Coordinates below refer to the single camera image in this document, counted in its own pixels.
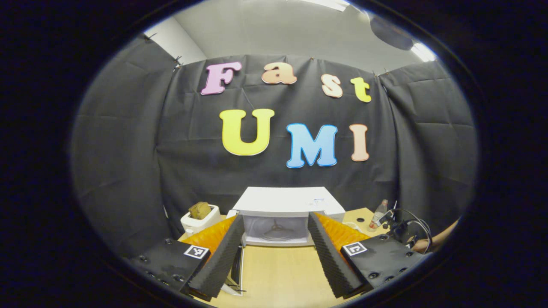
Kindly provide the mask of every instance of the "hand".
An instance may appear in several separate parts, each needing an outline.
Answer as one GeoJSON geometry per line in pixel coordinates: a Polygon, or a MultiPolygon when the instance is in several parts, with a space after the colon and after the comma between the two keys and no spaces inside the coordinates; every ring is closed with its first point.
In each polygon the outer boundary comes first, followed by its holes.
{"type": "Polygon", "coordinates": [[[424,253],[424,251],[426,250],[426,246],[428,246],[428,240],[420,239],[415,243],[415,246],[413,246],[411,249],[419,253],[424,253]]]}

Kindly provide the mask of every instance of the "letter m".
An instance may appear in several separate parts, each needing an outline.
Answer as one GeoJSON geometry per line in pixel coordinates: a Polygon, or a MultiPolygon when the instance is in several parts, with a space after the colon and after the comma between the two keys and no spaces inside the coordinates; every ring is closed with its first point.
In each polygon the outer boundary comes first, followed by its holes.
{"type": "Polygon", "coordinates": [[[301,168],[305,162],[301,158],[304,153],[309,166],[314,165],[318,154],[318,166],[333,166],[337,163],[335,158],[335,134],[337,127],[324,125],[319,129],[316,139],[312,139],[310,131],[304,124],[294,123],[287,126],[291,133],[291,159],[287,162],[288,168],[301,168]]]}

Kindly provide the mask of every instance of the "wooden table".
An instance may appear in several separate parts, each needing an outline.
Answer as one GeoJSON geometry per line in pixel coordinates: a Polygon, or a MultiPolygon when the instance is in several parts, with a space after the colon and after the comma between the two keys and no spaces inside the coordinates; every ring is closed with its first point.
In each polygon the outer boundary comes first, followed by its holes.
{"type": "MultiPolygon", "coordinates": [[[[367,231],[372,217],[370,210],[356,209],[346,212],[343,222],[355,223],[363,233],[372,237],[388,232],[383,228],[376,232],[367,231]],[[358,218],[363,218],[364,222],[358,222],[358,218]]],[[[335,298],[313,246],[247,245],[244,248],[242,289],[246,290],[243,296],[221,291],[211,302],[197,300],[220,308],[324,308],[352,299],[335,298]]]]}

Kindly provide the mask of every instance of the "peach letter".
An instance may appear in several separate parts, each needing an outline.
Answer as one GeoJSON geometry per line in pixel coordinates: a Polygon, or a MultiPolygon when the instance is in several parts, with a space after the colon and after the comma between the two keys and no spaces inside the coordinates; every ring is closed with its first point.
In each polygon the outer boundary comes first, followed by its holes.
{"type": "Polygon", "coordinates": [[[265,65],[265,70],[262,74],[262,81],[266,83],[285,83],[292,84],[297,81],[297,77],[293,75],[293,67],[291,64],[284,62],[274,62],[265,65]]]}
{"type": "Polygon", "coordinates": [[[352,124],[350,130],[354,133],[354,154],[352,160],[355,162],[363,162],[369,159],[366,149],[366,132],[367,126],[363,124],[352,124]]]}
{"type": "Polygon", "coordinates": [[[337,76],[323,74],[321,79],[323,83],[322,90],[327,96],[339,98],[343,95],[343,90],[339,86],[341,81],[337,76]]]}

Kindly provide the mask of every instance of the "white microwave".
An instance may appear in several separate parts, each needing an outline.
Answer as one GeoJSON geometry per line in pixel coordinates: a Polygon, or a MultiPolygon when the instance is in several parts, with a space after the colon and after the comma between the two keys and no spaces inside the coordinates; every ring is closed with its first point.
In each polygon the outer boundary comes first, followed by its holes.
{"type": "Polygon", "coordinates": [[[325,187],[248,187],[227,217],[243,216],[244,245],[312,246],[309,212],[339,222],[345,211],[325,187]]]}

